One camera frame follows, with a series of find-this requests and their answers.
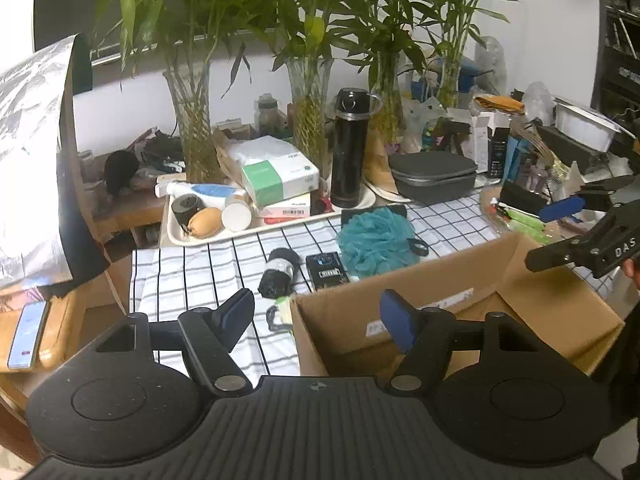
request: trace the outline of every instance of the black cloth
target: black cloth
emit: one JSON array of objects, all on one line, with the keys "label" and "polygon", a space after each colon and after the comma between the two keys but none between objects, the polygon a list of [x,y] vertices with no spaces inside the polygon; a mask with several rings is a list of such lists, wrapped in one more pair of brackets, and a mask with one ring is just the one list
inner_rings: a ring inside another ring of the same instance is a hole
[{"label": "black cloth", "polygon": [[46,298],[62,298],[83,283],[100,276],[109,267],[102,248],[94,240],[82,217],[71,172],[65,169],[60,155],[58,158],[60,241],[73,278],[68,282],[43,287],[41,293]]},{"label": "black cloth", "polygon": [[[640,416],[640,303],[625,319],[620,336],[591,378],[609,387],[609,433]],[[623,469],[623,478],[640,479],[640,456],[635,464]]]}]

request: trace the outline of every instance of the smartphone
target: smartphone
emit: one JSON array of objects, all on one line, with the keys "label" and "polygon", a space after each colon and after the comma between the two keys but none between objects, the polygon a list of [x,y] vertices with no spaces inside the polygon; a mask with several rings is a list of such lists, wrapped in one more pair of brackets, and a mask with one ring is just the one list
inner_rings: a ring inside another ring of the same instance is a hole
[{"label": "smartphone", "polygon": [[11,343],[8,368],[30,368],[35,364],[47,313],[46,301],[27,303],[22,308]]}]

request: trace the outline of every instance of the white tablecloth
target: white tablecloth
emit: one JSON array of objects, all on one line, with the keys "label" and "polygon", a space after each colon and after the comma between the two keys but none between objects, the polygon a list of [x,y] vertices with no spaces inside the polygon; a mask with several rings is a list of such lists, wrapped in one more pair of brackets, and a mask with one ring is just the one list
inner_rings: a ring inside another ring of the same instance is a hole
[{"label": "white tablecloth", "polygon": [[[408,219],[418,237],[430,245],[427,259],[439,258],[455,251],[497,237],[480,212],[479,193],[432,206],[407,205]],[[255,316],[232,357],[254,386],[262,375],[298,375],[298,355],[289,332],[270,332],[265,313],[274,300],[263,298],[257,291],[271,250],[290,247],[305,257],[321,252],[340,252],[335,235],[340,231],[340,217],[313,220],[233,240],[196,248],[160,247],[137,250],[133,254],[130,303],[135,312],[144,312],[149,321],[175,320],[188,308],[217,308],[241,287],[249,288],[255,297]],[[601,297],[606,298],[612,279],[596,280],[584,268],[574,271],[587,281]],[[302,264],[293,289],[304,294],[312,284]],[[186,374],[180,352],[158,351],[156,360]]]}]

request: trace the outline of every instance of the tray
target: tray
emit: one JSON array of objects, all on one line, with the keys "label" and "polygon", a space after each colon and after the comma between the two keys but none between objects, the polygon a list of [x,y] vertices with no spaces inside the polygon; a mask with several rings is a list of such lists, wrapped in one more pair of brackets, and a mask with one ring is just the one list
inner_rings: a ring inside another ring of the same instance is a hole
[{"label": "tray", "polygon": [[[360,192],[362,194],[362,198],[360,200],[360,203],[354,209],[364,209],[375,205],[376,195],[372,190],[370,190],[367,186],[362,186]],[[280,229],[291,225],[300,225],[309,221],[321,220],[323,218],[334,218],[336,216],[339,216],[340,212],[342,211],[341,208],[334,206],[334,211],[331,213],[310,216],[308,218],[296,218],[290,220],[289,222],[282,222],[280,224],[272,225],[265,225],[264,221],[261,218],[254,217],[249,228],[245,229],[244,231],[230,231],[223,228],[222,230],[218,231],[216,234],[208,238],[194,238],[193,236],[186,235],[180,227],[180,224],[178,224],[177,220],[175,219],[175,216],[171,211],[171,206],[174,200],[175,198],[173,196],[169,198],[169,207],[167,208],[166,233],[172,244],[182,247],[195,247],[199,245],[210,244],[212,242],[222,242],[224,240],[231,240],[231,238],[263,233],[266,231]]]}]

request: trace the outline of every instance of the small box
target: small box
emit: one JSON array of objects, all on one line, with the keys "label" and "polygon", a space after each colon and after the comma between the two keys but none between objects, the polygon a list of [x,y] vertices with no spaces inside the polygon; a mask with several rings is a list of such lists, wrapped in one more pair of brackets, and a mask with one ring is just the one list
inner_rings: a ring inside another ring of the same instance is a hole
[{"label": "small box", "polygon": [[256,206],[265,207],[318,189],[319,173],[297,152],[243,166],[242,185]]},{"label": "small box", "polygon": [[256,208],[259,218],[308,218],[311,216],[311,194],[288,198],[282,202]]}]

